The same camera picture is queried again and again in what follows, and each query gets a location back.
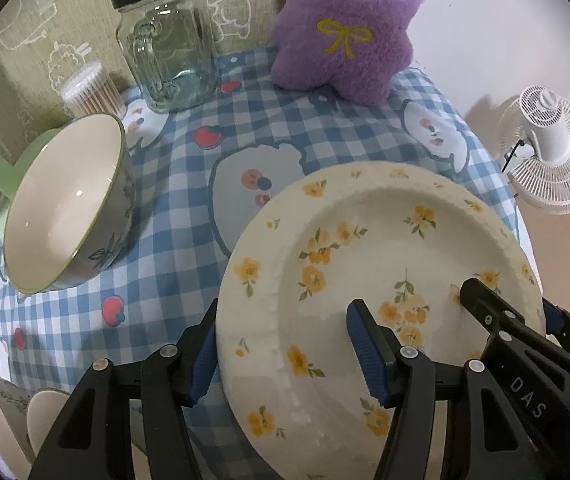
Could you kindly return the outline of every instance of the fan grille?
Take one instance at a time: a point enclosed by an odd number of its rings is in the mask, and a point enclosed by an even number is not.
[[[560,98],[561,120],[570,134],[570,102]],[[515,101],[501,119],[501,152],[509,150],[519,139],[526,139],[520,104]],[[570,158],[560,166],[543,164],[536,156],[523,162],[509,175],[516,191],[531,205],[552,214],[570,213]]]
[[[562,108],[548,110],[540,105],[540,94],[546,91],[542,86],[530,86],[520,96],[520,109],[525,117],[536,126],[551,126],[562,116]]]

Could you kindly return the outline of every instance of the ceramic bowl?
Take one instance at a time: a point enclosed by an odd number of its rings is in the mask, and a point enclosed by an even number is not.
[[[29,400],[25,390],[0,378],[0,456],[17,480],[27,480],[35,459],[27,434]]]
[[[10,207],[10,282],[34,294],[94,278],[125,245],[135,195],[121,121],[93,114],[63,128],[34,159]]]
[[[285,480],[372,478],[393,410],[369,395],[347,306],[362,298],[402,344],[462,365],[488,336],[460,305],[473,276],[544,333],[527,256],[490,207],[446,178],[354,162],[270,200],[227,264],[216,319],[225,395],[258,453]],[[430,480],[445,413],[439,403]]]

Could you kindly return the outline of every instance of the yellow flower pattern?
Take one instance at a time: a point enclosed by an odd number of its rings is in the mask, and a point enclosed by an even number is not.
[[[310,363],[309,359],[299,347],[292,345],[287,350],[287,359],[291,364],[291,372],[296,376],[309,375],[310,377],[325,377],[320,368],[314,368],[314,363]]]
[[[367,399],[361,399],[361,407],[363,407],[363,418],[365,424],[376,436],[387,436],[389,433],[389,415],[383,409],[376,408],[372,402]]]
[[[241,341],[238,342],[238,348],[236,349],[235,354],[239,357],[245,357],[245,354],[249,354],[249,348],[244,337],[242,337]]]
[[[247,414],[247,423],[250,426],[254,436],[263,436],[272,434],[276,430],[276,438],[285,438],[283,428],[277,428],[274,423],[274,416],[267,411],[266,406],[261,406],[258,413],[250,412]]]
[[[483,208],[478,202],[476,202],[476,200],[465,200],[465,203],[470,207],[472,211],[482,213]]]
[[[422,348],[423,335],[415,326],[405,325],[398,334],[398,340],[405,346],[413,346],[414,348]]]
[[[261,272],[261,264],[252,258],[243,258],[243,261],[239,265],[234,266],[234,272],[241,280],[242,284],[245,285],[245,293],[248,298],[254,295],[254,287],[256,285],[256,280]]]
[[[301,260],[309,258],[313,264],[327,265],[332,255],[332,249],[340,248],[336,242],[329,244],[330,238],[330,234],[319,227],[314,237],[307,242],[309,252],[301,251],[299,258]]]
[[[403,221],[414,227],[412,229],[412,234],[418,233],[421,238],[425,238],[424,229],[428,226],[431,226],[432,229],[436,229],[433,209],[426,208],[422,205],[417,205],[414,208],[414,214],[412,216],[408,216]]]
[[[449,300],[458,306],[462,306],[460,303],[460,289],[453,283],[449,285]]]
[[[383,301],[379,307],[379,319],[385,324],[394,325],[403,320],[403,315],[398,312],[398,305],[391,301]]]
[[[409,175],[405,173],[405,170],[401,170],[400,168],[397,170],[392,170],[389,176],[392,178],[409,178]]]
[[[339,223],[336,228],[336,237],[343,245],[351,244],[354,238],[360,240],[366,233],[367,229],[363,229],[359,226],[354,227],[347,222]]]
[[[310,182],[309,184],[305,184],[305,186],[303,186],[303,191],[307,196],[321,197],[325,194],[326,186],[326,180],[321,180],[320,182]]]
[[[478,278],[481,283],[483,283],[487,288],[491,288],[496,294],[500,294],[500,288],[498,288],[498,280],[500,280],[500,272],[495,272],[495,270],[484,270],[479,274],[474,274],[475,278]]]
[[[536,284],[536,280],[534,279],[534,273],[531,271],[531,267],[529,267],[528,263],[523,262],[522,267],[520,268],[520,272],[529,283],[532,285]]]
[[[409,281],[407,268],[405,279],[396,283],[394,289],[394,301],[383,301],[379,307],[379,321],[394,330],[403,344],[423,350],[423,335],[418,326],[427,323],[430,306]]]
[[[327,286],[327,280],[321,270],[306,266],[303,267],[299,285],[305,289],[299,297],[299,301],[303,301],[306,297],[321,292]]]
[[[315,266],[328,265],[332,259],[332,251],[340,249],[341,246],[349,245],[354,240],[360,240],[367,234],[367,231],[358,225],[354,227],[342,221],[335,231],[338,241],[332,242],[332,235],[328,231],[320,227],[316,230],[314,236],[307,241],[307,249],[299,254],[300,260],[309,258],[309,262],[314,264],[302,269],[299,285],[304,290],[300,293],[299,301],[305,300],[308,296],[313,296],[327,286],[324,273]]]

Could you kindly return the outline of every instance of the green wallpaper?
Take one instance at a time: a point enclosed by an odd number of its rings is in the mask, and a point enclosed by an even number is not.
[[[280,0],[207,0],[219,52],[269,43]],[[83,64],[103,61],[119,90],[134,80],[116,42],[110,0],[11,0],[0,13],[0,136],[18,156],[68,120],[57,89]]]

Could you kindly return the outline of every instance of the white wall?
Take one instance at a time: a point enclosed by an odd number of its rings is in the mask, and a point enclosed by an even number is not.
[[[567,0],[426,0],[409,35],[417,64],[491,152],[500,114],[526,86],[570,100]]]

